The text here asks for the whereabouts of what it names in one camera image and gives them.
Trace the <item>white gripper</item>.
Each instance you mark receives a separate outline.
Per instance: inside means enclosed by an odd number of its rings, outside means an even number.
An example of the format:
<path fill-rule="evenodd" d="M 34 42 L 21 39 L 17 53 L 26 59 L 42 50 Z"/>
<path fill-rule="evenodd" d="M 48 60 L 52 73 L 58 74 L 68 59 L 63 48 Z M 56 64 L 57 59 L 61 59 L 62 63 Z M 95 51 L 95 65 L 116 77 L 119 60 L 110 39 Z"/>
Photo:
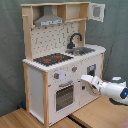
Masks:
<path fill-rule="evenodd" d="M 103 84 L 103 81 L 97 76 L 91 75 L 82 75 L 81 84 L 84 85 L 90 95 L 99 96 L 101 94 L 100 88 Z"/>

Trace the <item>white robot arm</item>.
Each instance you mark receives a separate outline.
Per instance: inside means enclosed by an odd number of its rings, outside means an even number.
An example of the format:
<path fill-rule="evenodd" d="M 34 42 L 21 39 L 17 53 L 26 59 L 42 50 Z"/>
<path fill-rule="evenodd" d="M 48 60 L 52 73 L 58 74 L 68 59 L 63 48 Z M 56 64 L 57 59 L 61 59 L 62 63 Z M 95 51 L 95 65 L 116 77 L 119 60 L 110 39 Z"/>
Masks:
<path fill-rule="evenodd" d="M 128 87 L 121 77 L 113 77 L 110 82 L 104 82 L 98 76 L 82 75 L 81 83 L 94 96 L 107 96 L 114 105 L 128 106 Z"/>

